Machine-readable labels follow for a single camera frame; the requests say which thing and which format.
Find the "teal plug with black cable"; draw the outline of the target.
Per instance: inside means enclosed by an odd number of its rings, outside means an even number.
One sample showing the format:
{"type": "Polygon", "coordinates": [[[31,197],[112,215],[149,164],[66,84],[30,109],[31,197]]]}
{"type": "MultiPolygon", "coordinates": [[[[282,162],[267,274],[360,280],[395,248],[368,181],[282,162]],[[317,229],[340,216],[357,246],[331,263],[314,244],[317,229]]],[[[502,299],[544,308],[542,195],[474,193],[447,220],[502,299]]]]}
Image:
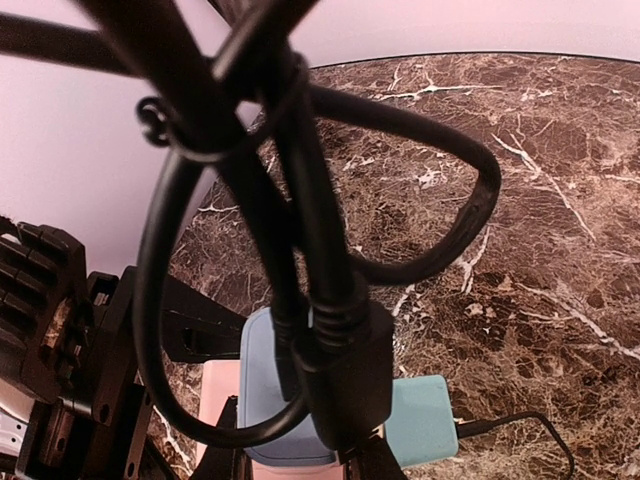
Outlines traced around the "teal plug with black cable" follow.
{"type": "Polygon", "coordinates": [[[540,412],[525,411],[498,419],[459,423],[454,419],[446,380],[441,375],[400,378],[393,382],[392,412],[384,425],[387,443],[402,468],[454,457],[459,441],[477,437],[517,421],[539,421],[568,461],[565,479],[573,477],[575,459],[550,420],[540,412]]]}

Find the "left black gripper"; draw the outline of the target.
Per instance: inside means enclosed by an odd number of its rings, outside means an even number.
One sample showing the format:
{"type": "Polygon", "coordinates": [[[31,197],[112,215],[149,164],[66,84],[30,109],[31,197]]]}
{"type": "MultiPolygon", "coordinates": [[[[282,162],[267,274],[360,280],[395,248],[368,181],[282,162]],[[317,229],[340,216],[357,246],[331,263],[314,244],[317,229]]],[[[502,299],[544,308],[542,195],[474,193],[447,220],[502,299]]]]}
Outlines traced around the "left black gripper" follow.
{"type": "MultiPolygon", "coordinates": [[[[1,378],[32,401],[1,469],[19,479],[135,479],[150,397],[135,380],[134,267],[89,272],[84,245],[48,225],[1,232],[1,378]]],[[[173,276],[162,346],[177,363],[237,360],[246,318],[173,276]]]]}

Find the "pink cube socket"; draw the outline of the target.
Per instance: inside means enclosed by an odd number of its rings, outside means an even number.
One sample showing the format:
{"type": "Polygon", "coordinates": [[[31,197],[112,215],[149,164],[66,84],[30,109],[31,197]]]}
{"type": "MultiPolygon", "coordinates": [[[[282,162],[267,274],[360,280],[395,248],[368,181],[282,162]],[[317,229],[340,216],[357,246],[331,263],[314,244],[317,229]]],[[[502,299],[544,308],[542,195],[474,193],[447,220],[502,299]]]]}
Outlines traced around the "pink cube socket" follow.
{"type": "MultiPolygon", "coordinates": [[[[230,396],[237,395],[240,388],[239,360],[212,360],[204,364],[200,393],[199,419],[216,425],[223,407],[230,396]]],[[[250,460],[254,479],[285,480],[313,479],[338,480],[344,478],[343,466],[331,465],[313,467],[271,467],[250,460]]]]}

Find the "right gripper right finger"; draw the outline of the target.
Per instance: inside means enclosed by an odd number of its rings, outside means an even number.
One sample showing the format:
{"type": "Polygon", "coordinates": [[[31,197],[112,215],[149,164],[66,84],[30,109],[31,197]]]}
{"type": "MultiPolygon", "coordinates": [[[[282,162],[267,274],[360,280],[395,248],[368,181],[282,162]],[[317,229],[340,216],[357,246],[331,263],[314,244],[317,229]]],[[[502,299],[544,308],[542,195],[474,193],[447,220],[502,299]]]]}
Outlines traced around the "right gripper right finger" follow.
{"type": "Polygon", "coordinates": [[[378,434],[344,454],[344,478],[407,480],[386,439],[378,434]]]}

